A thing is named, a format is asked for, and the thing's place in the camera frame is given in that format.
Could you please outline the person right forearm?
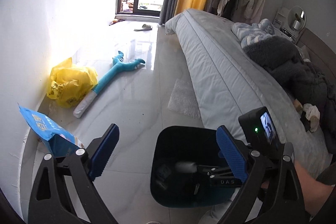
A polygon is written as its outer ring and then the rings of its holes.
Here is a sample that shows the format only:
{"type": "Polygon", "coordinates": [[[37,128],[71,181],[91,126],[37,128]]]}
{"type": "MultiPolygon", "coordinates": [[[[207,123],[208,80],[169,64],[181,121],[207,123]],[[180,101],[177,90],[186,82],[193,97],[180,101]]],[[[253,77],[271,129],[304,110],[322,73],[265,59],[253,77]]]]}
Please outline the person right forearm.
{"type": "Polygon", "coordinates": [[[305,210],[316,216],[331,195],[334,186],[316,181],[298,161],[294,162],[294,166],[301,185],[305,210]]]}

